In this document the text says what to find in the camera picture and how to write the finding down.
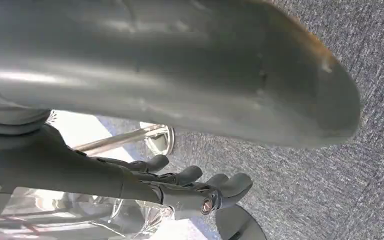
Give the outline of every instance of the robotic hand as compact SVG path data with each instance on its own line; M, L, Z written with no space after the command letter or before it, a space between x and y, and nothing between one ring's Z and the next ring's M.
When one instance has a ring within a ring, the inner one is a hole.
M251 189L251 178L238 173L232 178L219 173L205 183L196 182L203 174L197 166L189 166L179 173L154 174L164 168L169 160L165 155L157 155L150 161L124 161L95 157L98 161L127 168L141 183L148 185L157 195L158 204L174 210L176 220L197 215L207 215L212 211L231 207Z

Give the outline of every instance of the clear plastic wrap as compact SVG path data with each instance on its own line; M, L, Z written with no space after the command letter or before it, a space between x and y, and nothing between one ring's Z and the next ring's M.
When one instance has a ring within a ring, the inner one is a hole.
M172 217L152 202L18 187L0 214L0 240L145 240Z

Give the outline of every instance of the carpeted floor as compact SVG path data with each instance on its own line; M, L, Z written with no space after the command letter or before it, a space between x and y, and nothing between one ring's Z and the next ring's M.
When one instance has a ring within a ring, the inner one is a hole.
M250 174L240 203L269 240L384 239L384 0L275 0L316 34L348 69L361 94L360 131L322 149L258 146L177 129L169 170L198 165ZM135 122L100 117L113 133ZM150 152L127 146L136 158Z

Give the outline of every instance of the chrome pole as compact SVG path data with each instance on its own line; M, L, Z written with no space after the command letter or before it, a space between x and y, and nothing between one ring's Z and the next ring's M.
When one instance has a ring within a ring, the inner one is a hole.
M84 152L90 156L94 156L103 152L119 148L123 144L142 140L147 136L149 132L164 128L166 128L166 125L164 124L154 124L131 132L123 133L116 136L110 136L108 138L76 146L74 149Z

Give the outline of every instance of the silver bolt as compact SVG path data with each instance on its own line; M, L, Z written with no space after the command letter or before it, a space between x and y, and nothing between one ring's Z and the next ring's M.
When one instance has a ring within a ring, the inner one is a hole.
M202 204L201 213L207 215L213 210L213 201L211 199L206 198L204 203Z

